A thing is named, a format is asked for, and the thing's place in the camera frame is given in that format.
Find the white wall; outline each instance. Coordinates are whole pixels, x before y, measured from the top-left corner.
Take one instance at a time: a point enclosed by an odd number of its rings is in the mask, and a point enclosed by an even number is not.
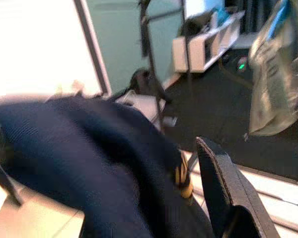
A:
[[[0,0],[0,96],[101,92],[73,0]]]
[[[186,0],[186,17],[209,11],[216,6],[224,6],[224,0]]]

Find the floor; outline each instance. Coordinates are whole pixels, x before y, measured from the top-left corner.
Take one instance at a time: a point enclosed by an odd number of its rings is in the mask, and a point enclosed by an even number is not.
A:
[[[230,51],[224,67],[236,73],[237,61],[247,55],[247,49]],[[239,76],[252,82],[249,68]],[[181,149],[194,151],[195,137],[206,136],[221,144],[234,163],[298,182],[298,121],[275,136],[247,138],[252,91],[221,71],[217,63],[204,74],[194,75],[193,99],[185,77],[167,93],[173,103],[166,106],[165,115],[178,120],[165,132]]]
[[[281,238],[298,238],[298,185],[271,178],[271,175],[243,166],[238,169],[252,183]],[[191,172],[194,197],[209,217],[203,194],[199,163]]]

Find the dark blue fabric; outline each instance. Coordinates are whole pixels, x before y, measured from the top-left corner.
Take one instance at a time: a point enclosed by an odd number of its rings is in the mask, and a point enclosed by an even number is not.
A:
[[[0,106],[0,124],[14,150],[73,197],[100,237],[213,236],[167,175],[180,165],[179,151],[139,112],[70,97]]]

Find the white shelf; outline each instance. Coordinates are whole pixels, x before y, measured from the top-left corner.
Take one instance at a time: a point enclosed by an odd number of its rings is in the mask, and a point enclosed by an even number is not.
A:
[[[235,13],[220,27],[193,37],[189,43],[191,72],[204,72],[214,64],[238,39],[240,20],[245,11]],[[206,44],[210,46],[211,58],[206,59]],[[185,39],[179,37],[172,43],[173,62],[176,72],[187,72]]]

